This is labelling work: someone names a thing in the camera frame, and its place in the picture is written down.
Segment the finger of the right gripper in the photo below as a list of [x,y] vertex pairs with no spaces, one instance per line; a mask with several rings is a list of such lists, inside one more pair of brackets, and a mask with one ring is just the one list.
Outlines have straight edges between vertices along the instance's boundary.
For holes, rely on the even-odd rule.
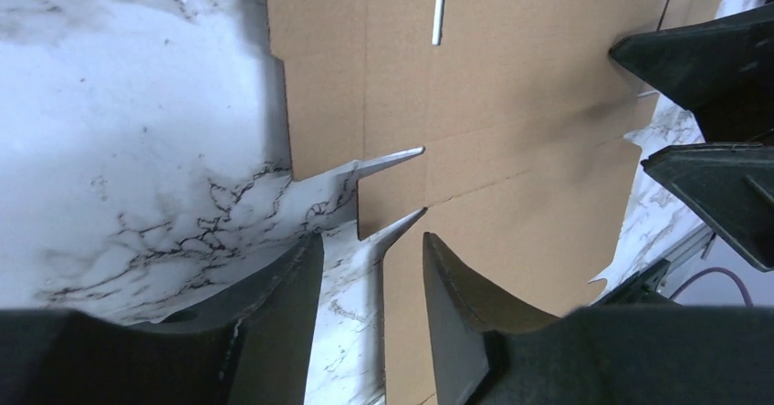
[[761,272],[773,270],[773,148],[759,143],[665,147],[644,172]]
[[626,36],[609,56],[696,118],[708,142],[773,141],[773,6]]

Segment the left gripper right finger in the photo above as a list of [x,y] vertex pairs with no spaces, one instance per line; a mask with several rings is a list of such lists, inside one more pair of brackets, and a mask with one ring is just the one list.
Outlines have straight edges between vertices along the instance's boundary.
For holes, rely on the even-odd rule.
[[770,404],[773,312],[638,303],[555,317],[423,239],[441,404]]

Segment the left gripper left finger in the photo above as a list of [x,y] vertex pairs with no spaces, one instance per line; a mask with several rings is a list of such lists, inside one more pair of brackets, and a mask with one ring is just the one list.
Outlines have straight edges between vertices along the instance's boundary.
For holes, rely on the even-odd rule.
[[1,313],[4,404],[300,404],[324,262],[319,234],[159,323]]

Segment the brown cardboard box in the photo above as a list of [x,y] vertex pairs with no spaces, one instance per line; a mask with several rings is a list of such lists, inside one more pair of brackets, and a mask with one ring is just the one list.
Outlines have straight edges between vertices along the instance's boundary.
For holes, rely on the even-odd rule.
[[386,400],[436,402],[422,235],[555,315],[613,259],[653,98],[620,37],[711,19],[721,0],[267,0],[300,179],[424,147],[359,184],[360,233],[426,215],[383,262]]

